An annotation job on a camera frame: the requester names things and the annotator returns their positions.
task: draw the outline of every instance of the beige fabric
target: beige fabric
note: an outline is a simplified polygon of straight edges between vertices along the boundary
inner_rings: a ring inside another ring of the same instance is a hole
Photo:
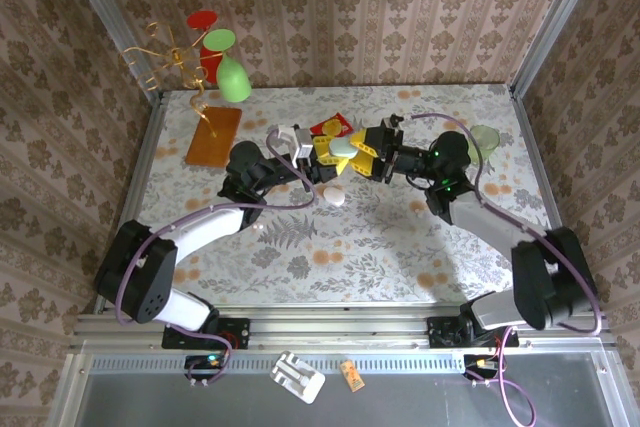
[[[640,397],[640,0],[580,0],[525,97]]]
[[[44,425],[148,106],[87,0],[0,5],[0,425]]]
[[[508,81],[551,0],[117,0],[139,42],[165,20],[213,9],[238,36],[254,86]],[[180,88],[165,75],[164,90]]]

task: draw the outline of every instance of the green vase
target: green vase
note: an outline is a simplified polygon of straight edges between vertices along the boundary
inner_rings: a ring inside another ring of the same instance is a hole
[[[251,94],[247,71],[227,54],[222,57],[216,76],[220,93],[228,102],[242,102]]]

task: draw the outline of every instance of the table surface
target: table surface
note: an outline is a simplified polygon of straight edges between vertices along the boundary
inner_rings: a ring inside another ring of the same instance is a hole
[[[222,169],[184,163],[199,118],[192,92],[169,96],[165,125],[145,189],[141,222],[161,226],[216,198]],[[217,91],[210,105],[232,106]],[[438,111],[469,127],[486,124],[501,144],[483,174],[483,191],[500,206],[548,225],[516,114],[503,85],[327,87],[255,90],[242,104],[236,141],[252,140],[267,155],[265,138],[275,124],[315,125],[336,112],[357,131],[392,113]],[[441,119],[405,121],[404,142],[427,148],[453,129]],[[468,171],[475,176],[475,168]],[[343,302],[459,302],[511,286],[508,261],[473,234],[430,214],[424,195],[396,176],[390,185],[360,177],[347,167],[327,185],[346,202],[324,199],[292,212],[265,212],[258,224],[219,239],[185,258],[175,286],[214,304]],[[274,189],[271,204],[308,199],[301,183]]]

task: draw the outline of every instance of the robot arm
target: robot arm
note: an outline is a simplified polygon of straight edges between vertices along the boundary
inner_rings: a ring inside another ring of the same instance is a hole
[[[289,147],[285,160],[293,159],[313,184],[335,178],[349,164],[377,182],[390,183],[395,174],[406,176],[410,183],[417,178],[427,180],[430,186],[421,190],[434,215],[477,235],[511,261],[513,291],[488,294],[461,307],[458,320],[465,336],[474,338],[522,322],[544,329],[587,309],[588,299],[564,266],[530,233],[506,221],[510,214],[477,196],[465,174],[470,159],[464,135],[445,132],[429,149],[405,146],[399,129],[402,120],[391,116],[378,127],[357,132],[346,140],[346,148],[345,139],[338,145],[334,138],[312,136],[298,126],[280,128],[278,135]],[[218,195],[245,205],[264,205],[271,188],[298,180],[284,164],[265,159],[257,145],[246,141],[233,147],[226,170]],[[192,294],[171,288],[175,265],[209,242],[248,227],[260,213],[261,209],[250,207],[216,210],[155,239],[138,265],[141,268],[135,269],[126,285],[123,311],[140,323],[158,320],[190,331],[206,331],[213,308]],[[520,222],[569,258],[595,292],[573,232],[566,228],[545,231],[523,219]],[[115,300],[133,253],[150,235],[150,229],[137,221],[121,227],[96,276],[99,294]],[[558,264],[557,272],[550,274],[547,264]]]

